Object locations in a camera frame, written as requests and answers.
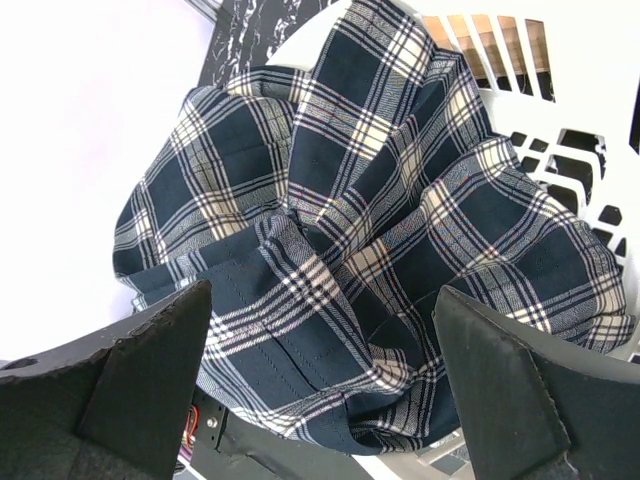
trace marble pattern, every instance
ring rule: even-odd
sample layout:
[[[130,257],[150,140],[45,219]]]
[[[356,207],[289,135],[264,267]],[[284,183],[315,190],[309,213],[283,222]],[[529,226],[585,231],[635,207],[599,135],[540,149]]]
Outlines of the marble pattern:
[[[200,85],[217,85],[269,57],[335,0],[199,0],[215,11],[215,29]]]

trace white wall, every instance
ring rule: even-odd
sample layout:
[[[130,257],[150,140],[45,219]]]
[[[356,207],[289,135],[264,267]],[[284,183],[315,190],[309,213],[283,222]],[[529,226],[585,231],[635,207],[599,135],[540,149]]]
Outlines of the white wall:
[[[15,3],[0,6],[5,360],[130,311],[113,279],[113,228],[196,85],[213,28],[183,0]]]

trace crumpled cloth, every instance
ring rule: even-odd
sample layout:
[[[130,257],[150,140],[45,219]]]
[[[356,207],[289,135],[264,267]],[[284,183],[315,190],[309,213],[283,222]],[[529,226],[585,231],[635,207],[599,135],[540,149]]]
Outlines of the crumpled cloth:
[[[464,57],[384,0],[354,1],[311,73],[191,91],[113,259],[140,310],[210,280],[198,384],[352,454],[459,426],[431,318],[443,285],[599,352],[634,323],[613,255],[491,131]]]

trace laundry basket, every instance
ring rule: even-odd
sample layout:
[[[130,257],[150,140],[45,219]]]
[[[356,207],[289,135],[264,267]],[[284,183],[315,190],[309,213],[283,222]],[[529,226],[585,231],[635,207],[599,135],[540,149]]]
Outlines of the laundry basket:
[[[640,83],[640,25],[626,2],[395,3],[424,21],[434,39],[465,54],[494,130],[511,136],[531,178],[614,252],[628,313],[638,315],[640,157],[629,138]],[[341,0],[320,12],[269,64],[313,68],[349,5]],[[629,361],[639,335],[637,328],[610,355]],[[471,465],[451,455],[463,445],[458,430],[423,451],[355,458],[376,480],[473,479]]]

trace white plastic basket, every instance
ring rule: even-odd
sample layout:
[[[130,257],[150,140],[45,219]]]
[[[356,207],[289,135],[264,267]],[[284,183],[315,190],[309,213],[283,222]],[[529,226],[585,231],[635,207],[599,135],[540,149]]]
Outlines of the white plastic basket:
[[[332,26],[350,3],[341,0],[320,12],[273,55],[269,64],[313,68]],[[628,143],[640,82],[640,28],[636,16],[629,14],[627,3],[624,0],[594,4],[577,0],[396,0],[395,3],[418,22],[427,16],[439,17],[450,44],[458,51],[462,50],[449,18],[463,16],[477,55],[474,61],[479,60],[484,70],[487,88],[481,88],[481,95],[494,130],[504,135],[517,132],[513,137],[516,151],[521,160],[526,159],[531,177],[543,188],[565,194],[577,215],[615,253],[624,268],[628,312],[640,314],[637,187],[640,157]],[[475,20],[480,15],[485,25],[487,20],[491,25],[512,91],[502,90],[504,81],[496,79],[476,27]],[[514,88],[516,74],[499,17],[510,17],[515,22],[531,94]],[[552,98],[543,96],[536,75],[527,29],[530,20],[542,22],[544,27]],[[598,142],[595,151],[563,145],[573,132],[595,136]],[[630,360],[639,337],[637,328],[632,340],[610,355]],[[427,451],[355,459],[376,480],[473,479],[470,464],[460,462],[458,457],[450,458],[462,445],[464,437],[458,430]],[[445,460],[454,461],[445,468]]]

